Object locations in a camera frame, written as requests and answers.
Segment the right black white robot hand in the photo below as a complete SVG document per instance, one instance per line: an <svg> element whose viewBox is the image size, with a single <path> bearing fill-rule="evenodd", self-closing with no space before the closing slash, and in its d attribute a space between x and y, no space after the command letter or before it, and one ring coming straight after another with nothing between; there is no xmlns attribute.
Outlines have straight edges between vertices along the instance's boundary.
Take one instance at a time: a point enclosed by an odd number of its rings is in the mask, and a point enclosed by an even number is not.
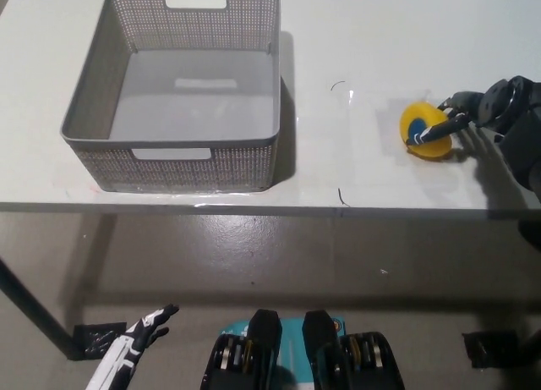
<svg viewBox="0 0 541 390"><path fill-rule="evenodd" d="M499 80L485 92L458 91L439 105L411 106L413 119L407 128L406 146L424 146L464 130L469 124L498 129L517 99L522 80Z"/></svg>

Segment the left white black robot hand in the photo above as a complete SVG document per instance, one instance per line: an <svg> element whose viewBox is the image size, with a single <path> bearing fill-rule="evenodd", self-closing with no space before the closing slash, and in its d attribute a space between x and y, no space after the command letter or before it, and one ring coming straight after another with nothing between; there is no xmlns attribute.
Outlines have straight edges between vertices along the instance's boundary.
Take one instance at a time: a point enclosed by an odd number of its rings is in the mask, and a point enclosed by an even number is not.
<svg viewBox="0 0 541 390"><path fill-rule="evenodd" d="M169 304L136 321L112 342L85 389L127 389L142 355L158 338L168 334L164 324L178 312L177 305Z"/></svg>

